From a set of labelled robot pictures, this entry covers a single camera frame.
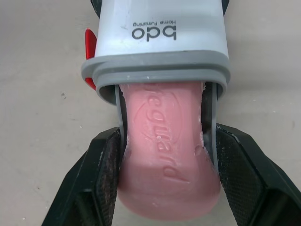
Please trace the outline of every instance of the pink soap bar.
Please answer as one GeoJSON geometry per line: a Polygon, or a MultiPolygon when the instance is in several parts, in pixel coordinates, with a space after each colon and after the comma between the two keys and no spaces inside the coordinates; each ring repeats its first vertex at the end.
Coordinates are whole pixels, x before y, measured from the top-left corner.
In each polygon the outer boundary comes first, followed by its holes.
{"type": "Polygon", "coordinates": [[[157,220],[187,220],[218,202],[218,173],[204,148],[204,84],[121,85],[128,137],[118,196],[131,211],[157,220]]]}

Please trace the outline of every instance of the gray work surface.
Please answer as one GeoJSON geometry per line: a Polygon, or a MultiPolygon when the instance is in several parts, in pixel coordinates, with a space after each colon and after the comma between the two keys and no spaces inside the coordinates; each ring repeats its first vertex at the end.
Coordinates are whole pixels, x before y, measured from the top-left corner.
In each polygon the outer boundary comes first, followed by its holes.
{"type": "MultiPolygon", "coordinates": [[[[231,0],[225,16],[232,78],[218,122],[236,127],[301,188],[301,1],[231,0]]],[[[40,226],[67,171],[113,106],[82,80],[89,0],[0,1],[0,225],[40,226]]],[[[224,194],[210,214],[152,222],[116,206],[114,226],[234,226],[224,194]]]]}

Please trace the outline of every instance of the gray rubber strip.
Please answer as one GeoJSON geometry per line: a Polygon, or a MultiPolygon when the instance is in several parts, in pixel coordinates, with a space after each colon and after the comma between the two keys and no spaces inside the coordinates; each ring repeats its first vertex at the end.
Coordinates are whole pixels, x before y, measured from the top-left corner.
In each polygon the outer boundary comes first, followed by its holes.
{"type": "Polygon", "coordinates": [[[111,104],[116,104],[114,86],[124,83],[210,81],[222,96],[230,65],[224,54],[206,50],[106,56],[87,60],[82,77],[92,78],[97,94],[111,104]]]}

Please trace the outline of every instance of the black clamp jaw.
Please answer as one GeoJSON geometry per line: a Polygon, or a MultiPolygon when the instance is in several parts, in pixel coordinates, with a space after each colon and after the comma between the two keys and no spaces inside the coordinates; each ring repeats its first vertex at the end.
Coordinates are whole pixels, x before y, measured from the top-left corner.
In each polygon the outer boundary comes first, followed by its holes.
{"type": "MultiPolygon", "coordinates": [[[[301,225],[301,193],[246,133],[216,128],[219,175],[238,226],[301,225]]],[[[42,226],[111,226],[120,131],[95,137],[67,173],[42,226]]]]}

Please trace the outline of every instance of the white plastic body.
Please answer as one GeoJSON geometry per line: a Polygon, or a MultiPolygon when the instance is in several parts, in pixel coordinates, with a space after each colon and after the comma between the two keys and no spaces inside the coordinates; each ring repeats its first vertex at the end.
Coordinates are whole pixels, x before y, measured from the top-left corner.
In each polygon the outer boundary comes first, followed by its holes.
{"type": "Polygon", "coordinates": [[[221,0],[103,0],[96,57],[194,50],[228,56],[221,0]]]}

